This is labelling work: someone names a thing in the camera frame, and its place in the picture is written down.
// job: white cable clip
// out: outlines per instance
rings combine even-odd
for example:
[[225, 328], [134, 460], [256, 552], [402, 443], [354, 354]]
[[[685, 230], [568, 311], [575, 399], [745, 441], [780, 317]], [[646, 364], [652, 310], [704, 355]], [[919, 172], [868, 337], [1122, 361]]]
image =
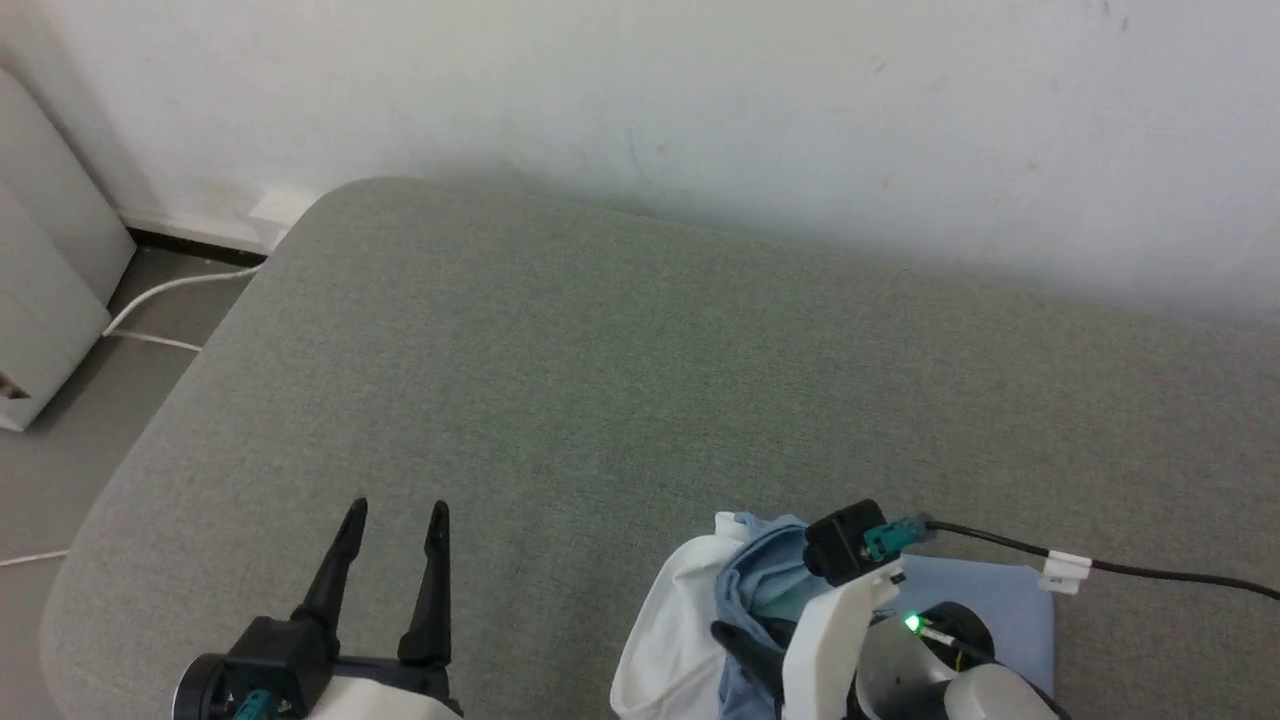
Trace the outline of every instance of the white cable clip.
[[1051, 550], [1044, 559], [1039, 587], [1042, 591], [1075, 594], [1080, 592], [1080, 580], [1089, 577], [1092, 566], [1093, 560], [1088, 557]]

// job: white cloth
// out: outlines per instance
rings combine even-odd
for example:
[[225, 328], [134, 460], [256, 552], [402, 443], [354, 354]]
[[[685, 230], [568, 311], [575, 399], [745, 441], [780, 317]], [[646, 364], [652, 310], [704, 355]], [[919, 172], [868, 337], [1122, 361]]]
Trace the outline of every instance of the white cloth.
[[716, 514], [716, 534], [680, 546], [649, 588], [609, 688], [621, 720], [712, 719], [719, 715], [724, 650], [712, 639], [716, 575], [748, 539], [732, 512]]

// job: light blue cloth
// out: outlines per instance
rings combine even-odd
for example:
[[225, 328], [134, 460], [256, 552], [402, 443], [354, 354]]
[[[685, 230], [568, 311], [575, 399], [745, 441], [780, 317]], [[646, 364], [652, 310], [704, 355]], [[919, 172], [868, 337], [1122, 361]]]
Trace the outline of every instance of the light blue cloth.
[[[756, 642], [782, 650], [751, 615], [800, 620], [814, 596], [829, 585], [804, 566], [804, 530], [794, 515], [768, 521], [749, 512], [748, 542], [716, 577], [716, 615], [742, 628]], [[1039, 573], [1027, 566], [904, 555], [906, 582], [888, 605], [900, 615], [950, 600], [973, 610], [991, 630], [996, 656], [1046, 693], [1053, 692], [1053, 600], [1037, 585]], [[719, 685], [726, 720], [773, 720], [773, 698], [732, 657]]]
[[[749, 539], [716, 575], [716, 616], [737, 625], [756, 642], [782, 650], [751, 618], [797, 621], [810, 597], [831, 585], [804, 566], [804, 530], [795, 515], [760, 520], [750, 512], [733, 519], [746, 525]], [[732, 657], [724, 661], [719, 687], [721, 717], [726, 720], [772, 720], [773, 698]]]

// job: floor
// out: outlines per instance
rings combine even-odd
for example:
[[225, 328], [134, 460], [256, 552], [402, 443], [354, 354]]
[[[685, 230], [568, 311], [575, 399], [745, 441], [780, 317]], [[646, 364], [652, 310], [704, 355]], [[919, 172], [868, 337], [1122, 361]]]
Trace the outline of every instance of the floor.
[[[141, 249], [111, 301], [230, 265]], [[247, 279], [182, 287], [129, 315], [123, 329], [204, 345]], [[0, 430], [0, 560], [65, 550], [99, 492], [195, 355], [106, 338], [26, 433]], [[0, 568], [0, 720], [58, 720], [40, 671], [37, 632], [58, 560]]]

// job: gray fabric upholstery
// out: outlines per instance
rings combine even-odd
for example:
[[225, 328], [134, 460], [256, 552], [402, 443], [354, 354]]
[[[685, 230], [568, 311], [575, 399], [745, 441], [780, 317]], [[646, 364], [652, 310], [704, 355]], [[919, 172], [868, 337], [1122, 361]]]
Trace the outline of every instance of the gray fabric upholstery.
[[[344, 651], [394, 652], [448, 500], [468, 717], [605, 715], [662, 560], [721, 509], [869, 496], [1276, 585], [1277, 361], [1276, 338], [841, 250], [355, 183], [302, 218], [102, 493], [45, 670], [73, 717], [163, 717], [191, 659], [292, 609], [361, 493]], [[1276, 715], [1272, 602], [1094, 577], [1057, 607], [1076, 717]]]

